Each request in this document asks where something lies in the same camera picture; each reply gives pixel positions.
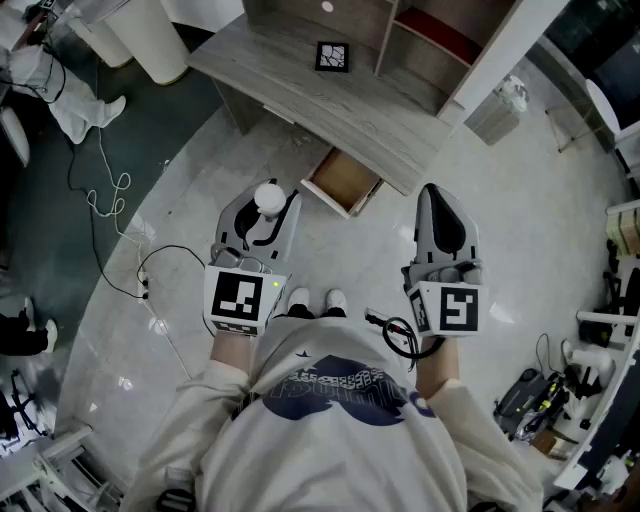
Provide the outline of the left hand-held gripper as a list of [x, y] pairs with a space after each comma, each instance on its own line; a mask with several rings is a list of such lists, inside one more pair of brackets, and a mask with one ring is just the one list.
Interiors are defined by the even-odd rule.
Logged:
[[[258, 259], [288, 260], [302, 199], [294, 190], [278, 214], [259, 213], [255, 191], [261, 185], [276, 183], [277, 179], [271, 178], [249, 187], [220, 214], [217, 243], [211, 247], [211, 262], [205, 267], [203, 295], [204, 318], [218, 331], [263, 335], [284, 295], [288, 277]], [[258, 259], [240, 251], [250, 251]]]

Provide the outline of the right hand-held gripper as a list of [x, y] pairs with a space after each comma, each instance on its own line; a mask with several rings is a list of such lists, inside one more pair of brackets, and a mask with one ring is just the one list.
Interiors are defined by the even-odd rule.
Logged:
[[418, 198], [416, 258], [401, 269], [417, 331], [421, 336], [476, 335], [488, 314], [488, 288], [482, 284], [479, 232], [463, 204], [428, 183]]

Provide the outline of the white round object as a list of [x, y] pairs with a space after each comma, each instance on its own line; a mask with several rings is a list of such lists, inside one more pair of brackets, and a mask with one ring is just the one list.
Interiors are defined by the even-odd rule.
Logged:
[[277, 217], [286, 205], [284, 191], [275, 183], [260, 184], [254, 193], [258, 213], [267, 219]]

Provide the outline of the wooden drawer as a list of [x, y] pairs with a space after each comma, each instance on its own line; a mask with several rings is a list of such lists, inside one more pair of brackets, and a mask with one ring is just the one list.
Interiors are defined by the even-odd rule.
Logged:
[[332, 148], [302, 186], [345, 219], [357, 216], [383, 180], [347, 153]]

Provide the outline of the person's left forearm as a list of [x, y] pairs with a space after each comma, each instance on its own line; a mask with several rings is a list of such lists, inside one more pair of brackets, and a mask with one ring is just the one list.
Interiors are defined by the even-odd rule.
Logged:
[[251, 371], [252, 341], [249, 336], [218, 331], [215, 334], [210, 359], [243, 371]]

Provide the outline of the person's black trousers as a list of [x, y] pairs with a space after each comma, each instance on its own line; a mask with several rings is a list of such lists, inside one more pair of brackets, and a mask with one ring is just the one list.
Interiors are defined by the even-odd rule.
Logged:
[[[278, 315], [278, 318], [280, 317], [298, 318], [303, 320], [316, 319], [316, 316], [308, 309], [308, 307], [300, 303], [291, 306], [286, 313]], [[346, 310], [340, 307], [331, 307], [320, 315], [320, 318], [328, 317], [346, 318]]]

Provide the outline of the small black screen device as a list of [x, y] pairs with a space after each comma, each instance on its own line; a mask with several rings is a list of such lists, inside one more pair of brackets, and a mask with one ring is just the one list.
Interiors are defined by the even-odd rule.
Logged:
[[368, 323], [380, 327], [383, 331], [394, 334], [401, 334], [406, 331], [402, 325], [398, 324], [396, 317], [389, 317], [371, 308], [365, 309], [364, 318]]

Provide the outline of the grey bin with white bag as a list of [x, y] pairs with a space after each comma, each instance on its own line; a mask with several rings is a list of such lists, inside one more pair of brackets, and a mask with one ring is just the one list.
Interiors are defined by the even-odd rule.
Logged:
[[471, 113], [464, 125], [487, 146], [493, 146], [519, 125], [528, 102], [525, 84], [509, 74]]

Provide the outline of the grey wooden desk with shelves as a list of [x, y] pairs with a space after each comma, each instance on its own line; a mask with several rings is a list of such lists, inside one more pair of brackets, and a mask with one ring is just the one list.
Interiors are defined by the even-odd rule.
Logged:
[[[242, 0], [189, 57], [242, 132], [259, 108], [312, 132], [402, 194], [569, 0]], [[317, 43], [349, 72], [315, 70]]]

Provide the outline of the black tool bag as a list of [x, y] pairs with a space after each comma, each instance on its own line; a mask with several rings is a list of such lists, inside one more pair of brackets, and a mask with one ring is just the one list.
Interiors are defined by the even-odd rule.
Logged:
[[564, 376], [528, 368], [495, 403], [493, 416], [509, 441], [531, 442], [555, 419], [566, 403]]

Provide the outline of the large white ribbed basket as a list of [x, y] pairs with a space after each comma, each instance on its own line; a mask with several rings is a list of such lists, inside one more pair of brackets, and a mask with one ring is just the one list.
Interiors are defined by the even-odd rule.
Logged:
[[127, 0], [104, 21], [156, 84], [175, 83], [188, 71], [189, 51], [160, 0]]

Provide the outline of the person's white printed sweatshirt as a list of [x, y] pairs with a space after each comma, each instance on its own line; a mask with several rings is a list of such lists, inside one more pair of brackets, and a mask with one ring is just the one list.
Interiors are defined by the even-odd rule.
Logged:
[[541, 512], [543, 489], [460, 381], [430, 399], [345, 318], [272, 320], [250, 374], [210, 361], [182, 384], [121, 512], [192, 494], [198, 512]]

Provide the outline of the small white ribbed basket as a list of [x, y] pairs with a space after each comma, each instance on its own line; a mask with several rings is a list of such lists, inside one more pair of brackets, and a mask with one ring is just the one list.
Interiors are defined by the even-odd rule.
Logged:
[[131, 52], [106, 23], [102, 21], [87, 23], [82, 18], [73, 17], [67, 20], [67, 25], [110, 68], [121, 68], [134, 59]]

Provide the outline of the white metal shelf rack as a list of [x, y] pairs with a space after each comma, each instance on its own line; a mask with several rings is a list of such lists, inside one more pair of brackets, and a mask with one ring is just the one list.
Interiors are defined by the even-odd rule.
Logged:
[[569, 490], [578, 487], [588, 473], [604, 465], [640, 406], [640, 312], [621, 315], [579, 311], [576, 318], [613, 326], [615, 339], [624, 337], [629, 326], [633, 332], [624, 338], [623, 354], [616, 362], [612, 380], [590, 418], [585, 439], [573, 450], [553, 481], [554, 486]]

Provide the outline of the white metal frame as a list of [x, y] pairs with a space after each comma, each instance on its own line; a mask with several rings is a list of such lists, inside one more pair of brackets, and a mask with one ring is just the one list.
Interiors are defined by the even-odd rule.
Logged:
[[86, 450], [84, 426], [0, 459], [0, 512], [119, 512], [123, 493]]

